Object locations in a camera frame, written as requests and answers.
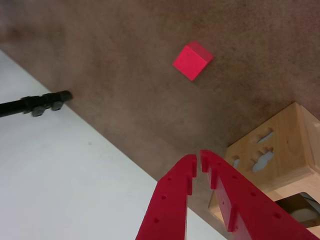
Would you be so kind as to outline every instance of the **white surface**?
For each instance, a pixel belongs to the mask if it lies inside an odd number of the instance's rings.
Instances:
[[[0,103],[47,92],[0,52]],[[0,118],[0,154],[1,240],[135,239],[156,181],[68,107]],[[188,240],[225,239],[187,221]]]

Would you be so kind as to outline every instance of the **wooden box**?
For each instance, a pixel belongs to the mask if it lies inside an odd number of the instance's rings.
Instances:
[[[224,159],[273,201],[306,192],[320,203],[320,121],[297,103],[230,145]],[[209,211],[223,221],[214,192]],[[308,229],[320,237],[320,226]]]

